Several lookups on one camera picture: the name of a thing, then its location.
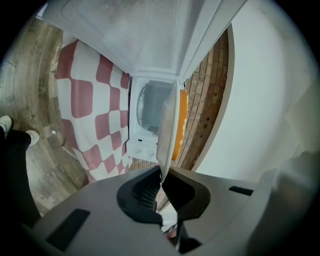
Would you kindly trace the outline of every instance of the person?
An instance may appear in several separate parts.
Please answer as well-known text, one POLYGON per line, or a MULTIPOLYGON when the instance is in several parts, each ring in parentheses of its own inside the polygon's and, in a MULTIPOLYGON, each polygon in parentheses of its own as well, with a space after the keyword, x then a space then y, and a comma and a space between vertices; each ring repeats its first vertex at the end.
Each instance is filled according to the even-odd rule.
POLYGON ((32 228, 41 215, 29 188, 26 152, 28 147, 38 142, 40 136, 34 130, 13 130, 13 124, 10 116, 0 117, 0 155, 5 197, 9 204, 8 211, 20 223, 32 228))

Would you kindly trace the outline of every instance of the white wall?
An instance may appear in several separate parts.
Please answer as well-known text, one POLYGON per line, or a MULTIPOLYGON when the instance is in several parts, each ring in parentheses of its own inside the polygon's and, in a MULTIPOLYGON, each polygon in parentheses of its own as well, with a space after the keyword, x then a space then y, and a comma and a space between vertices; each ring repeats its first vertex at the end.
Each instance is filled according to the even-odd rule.
POLYGON ((231 42, 222 105, 193 171, 256 181, 297 150, 284 114, 317 70, 283 17, 274 5, 249 0, 232 20, 234 53, 231 42))

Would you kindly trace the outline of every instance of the red and white checkered tablecloth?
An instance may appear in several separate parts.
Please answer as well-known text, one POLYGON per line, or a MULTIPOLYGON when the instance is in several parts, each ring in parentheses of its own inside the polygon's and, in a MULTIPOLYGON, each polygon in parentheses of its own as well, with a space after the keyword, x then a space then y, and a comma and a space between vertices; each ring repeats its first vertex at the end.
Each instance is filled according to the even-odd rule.
POLYGON ((56 72, 65 137, 90 182, 129 171, 129 74, 83 42, 60 52, 56 72))

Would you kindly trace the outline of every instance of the person's leg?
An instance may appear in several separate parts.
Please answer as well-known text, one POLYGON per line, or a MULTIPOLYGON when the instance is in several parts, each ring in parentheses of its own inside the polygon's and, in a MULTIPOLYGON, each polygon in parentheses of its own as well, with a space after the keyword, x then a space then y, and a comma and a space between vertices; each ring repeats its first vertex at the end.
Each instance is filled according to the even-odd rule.
POLYGON ((1 154, 2 175, 7 184, 7 196, 17 221, 31 227, 41 218, 29 188, 26 151, 32 137, 23 131, 9 131, 1 154))

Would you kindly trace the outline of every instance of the white appliance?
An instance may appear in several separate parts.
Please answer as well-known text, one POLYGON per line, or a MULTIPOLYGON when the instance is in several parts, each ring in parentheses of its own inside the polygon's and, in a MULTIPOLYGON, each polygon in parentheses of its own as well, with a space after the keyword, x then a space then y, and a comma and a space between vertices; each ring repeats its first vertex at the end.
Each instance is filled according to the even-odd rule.
POLYGON ((43 20, 132 76, 129 156, 157 163, 164 100, 183 88, 246 0, 54 0, 43 20))

